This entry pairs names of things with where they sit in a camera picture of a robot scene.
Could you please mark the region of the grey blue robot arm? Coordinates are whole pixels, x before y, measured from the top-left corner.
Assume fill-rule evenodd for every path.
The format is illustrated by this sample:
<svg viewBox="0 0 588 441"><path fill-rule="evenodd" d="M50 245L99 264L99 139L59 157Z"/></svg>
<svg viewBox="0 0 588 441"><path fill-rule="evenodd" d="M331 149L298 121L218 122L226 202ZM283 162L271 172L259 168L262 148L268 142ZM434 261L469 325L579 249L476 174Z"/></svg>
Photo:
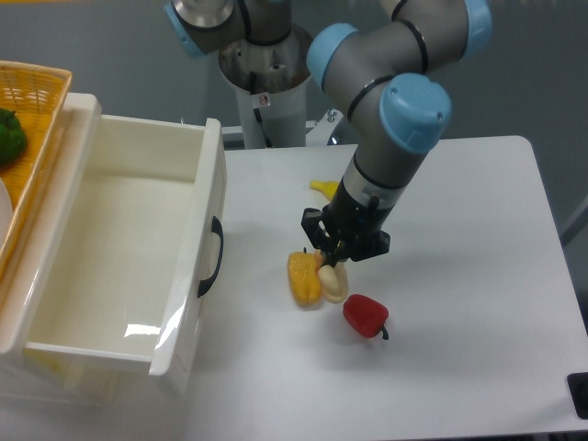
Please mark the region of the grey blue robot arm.
<svg viewBox="0 0 588 441"><path fill-rule="evenodd" d="M218 54L246 147L305 142L309 81L357 131L332 201L302 216L328 266L389 251L383 223L452 115L446 91L427 73L480 51L492 35L484 1L386 1L383 8L390 19L372 32L338 23L311 36L293 22L288 1L164 6L188 54Z"/></svg>

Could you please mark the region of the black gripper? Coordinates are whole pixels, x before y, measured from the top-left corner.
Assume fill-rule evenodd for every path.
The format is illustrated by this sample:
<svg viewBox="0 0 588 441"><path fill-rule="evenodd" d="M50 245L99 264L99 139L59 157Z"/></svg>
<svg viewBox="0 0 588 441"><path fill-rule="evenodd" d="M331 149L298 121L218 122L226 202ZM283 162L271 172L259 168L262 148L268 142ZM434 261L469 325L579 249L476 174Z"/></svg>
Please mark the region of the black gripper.
<svg viewBox="0 0 588 441"><path fill-rule="evenodd" d="M313 208L303 211L301 227L312 247L321 253L324 266L335 267L348 260L360 262L390 250L390 235L381 230L384 210L379 206L377 193L369 194L364 205L341 181L322 212Z"/></svg>

